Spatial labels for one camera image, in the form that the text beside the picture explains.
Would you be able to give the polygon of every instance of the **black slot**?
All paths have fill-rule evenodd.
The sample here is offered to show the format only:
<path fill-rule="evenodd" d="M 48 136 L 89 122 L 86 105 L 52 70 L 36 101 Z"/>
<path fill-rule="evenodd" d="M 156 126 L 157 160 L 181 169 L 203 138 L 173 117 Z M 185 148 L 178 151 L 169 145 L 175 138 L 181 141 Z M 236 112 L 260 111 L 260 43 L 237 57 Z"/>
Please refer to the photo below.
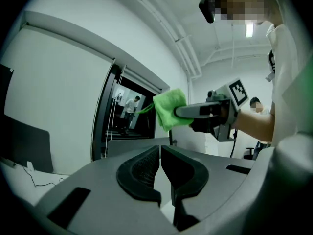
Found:
<path fill-rule="evenodd" d="M 49 214 L 48 218 L 58 226 L 66 229 L 89 193 L 89 189 L 75 188 L 66 199 Z"/>
<path fill-rule="evenodd" d="M 236 171 L 236 172 L 239 172 L 239 173 L 242 173 L 242 174 L 246 174 L 248 175 L 249 172 L 251 171 L 251 169 L 249 168 L 245 168 L 245 167 L 241 167 L 241 166 L 236 166 L 236 165 L 228 165 L 226 167 L 227 170 L 232 170 L 232 171 Z"/>

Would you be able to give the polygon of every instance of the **microfiber cloth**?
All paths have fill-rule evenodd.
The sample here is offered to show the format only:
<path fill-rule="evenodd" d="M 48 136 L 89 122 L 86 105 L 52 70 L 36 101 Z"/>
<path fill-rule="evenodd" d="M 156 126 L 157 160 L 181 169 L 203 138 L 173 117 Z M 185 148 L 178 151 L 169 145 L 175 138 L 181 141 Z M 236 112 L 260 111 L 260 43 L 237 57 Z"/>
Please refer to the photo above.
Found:
<path fill-rule="evenodd" d="M 138 113 L 145 113 L 155 107 L 160 126 L 165 131 L 169 131 L 175 126 L 189 125 L 194 121 L 193 118 L 180 118 L 174 115 L 174 109 L 176 107 L 186 105 L 184 93 L 181 89 L 175 89 L 154 96 L 153 103 Z"/>

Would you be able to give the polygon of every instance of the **ceiling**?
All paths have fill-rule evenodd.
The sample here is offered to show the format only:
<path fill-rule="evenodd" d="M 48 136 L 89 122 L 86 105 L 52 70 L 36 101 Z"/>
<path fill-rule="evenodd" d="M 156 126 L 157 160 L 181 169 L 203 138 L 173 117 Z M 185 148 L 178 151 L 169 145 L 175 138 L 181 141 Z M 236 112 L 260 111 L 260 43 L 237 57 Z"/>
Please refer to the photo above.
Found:
<path fill-rule="evenodd" d="M 135 12 L 159 37 L 167 44 L 171 52 L 176 56 L 183 66 L 181 55 L 179 55 L 175 42 L 169 38 L 168 32 L 161 27 L 159 18 L 156 19 L 154 13 L 148 11 L 138 0 L 120 0 L 129 9 Z M 232 47 L 234 41 L 234 56 L 253 57 L 265 56 L 270 45 L 265 37 L 270 23 L 264 22 L 260 26 L 254 26 L 252 38 L 246 37 L 246 27 L 238 24 L 221 20 L 219 15 L 215 16 L 215 22 L 209 24 L 198 8 L 200 0 L 147 0 L 155 10 L 164 17 L 173 30 L 178 34 L 179 40 L 185 39 L 191 43 L 195 56 L 188 51 L 193 64 L 200 65 L 202 69 L 210 64 L 232 57 Z"/>

